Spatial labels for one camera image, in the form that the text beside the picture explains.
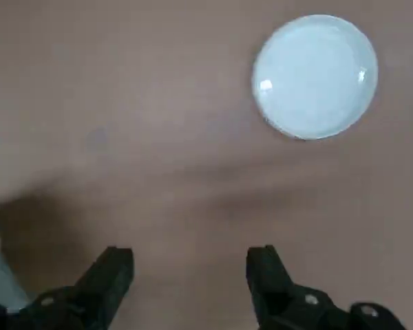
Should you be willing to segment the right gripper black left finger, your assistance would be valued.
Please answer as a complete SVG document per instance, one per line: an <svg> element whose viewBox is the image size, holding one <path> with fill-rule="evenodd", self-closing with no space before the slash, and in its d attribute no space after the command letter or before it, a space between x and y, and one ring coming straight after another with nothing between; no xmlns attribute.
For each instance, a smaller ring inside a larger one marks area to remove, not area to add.
<svg viewBox="0 0 413 330"><path fill-rule="evenodd" d="M72 286L36 297L16 312L0 305L0 329L108 329L134 281L134 253L107 247Z"/></svg>

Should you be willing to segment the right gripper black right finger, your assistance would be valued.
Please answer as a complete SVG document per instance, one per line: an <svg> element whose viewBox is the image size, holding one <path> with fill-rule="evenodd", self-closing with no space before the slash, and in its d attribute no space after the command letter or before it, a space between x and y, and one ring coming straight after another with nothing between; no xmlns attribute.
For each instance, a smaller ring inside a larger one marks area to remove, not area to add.
<svg viewBox="0 0 413 330"><path fill-rule="evenodd" d="M272 245L250 247L246 280L260 329L404 329L386 307L356 302L338 308L329 295L294 283Z"/></svg>

